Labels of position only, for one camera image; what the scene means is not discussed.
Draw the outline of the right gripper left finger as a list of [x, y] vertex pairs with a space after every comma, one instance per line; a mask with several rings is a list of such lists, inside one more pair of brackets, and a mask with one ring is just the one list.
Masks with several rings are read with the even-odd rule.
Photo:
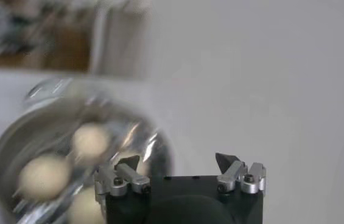
[[136, 194], [149, 194], [150, 178], [138, 173], [141, 163], [139, 155], [127, 154], [120, 156], [116, 164], [99, 166], [94, 172], [96, 201], [104, 203], [107, 194], [123, 197], [129, 188]]

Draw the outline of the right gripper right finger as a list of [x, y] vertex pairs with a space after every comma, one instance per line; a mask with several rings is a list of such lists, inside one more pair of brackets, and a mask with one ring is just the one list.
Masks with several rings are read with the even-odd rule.
[[261, 163], [253, 163], [248, 167], [237, 156], [216, 153], [215, 155], [221, 175], [216, 177], [217, 190], [221, 194], [234, 191], [238, 186], [243, 193], [265, 195], [266, 168]]

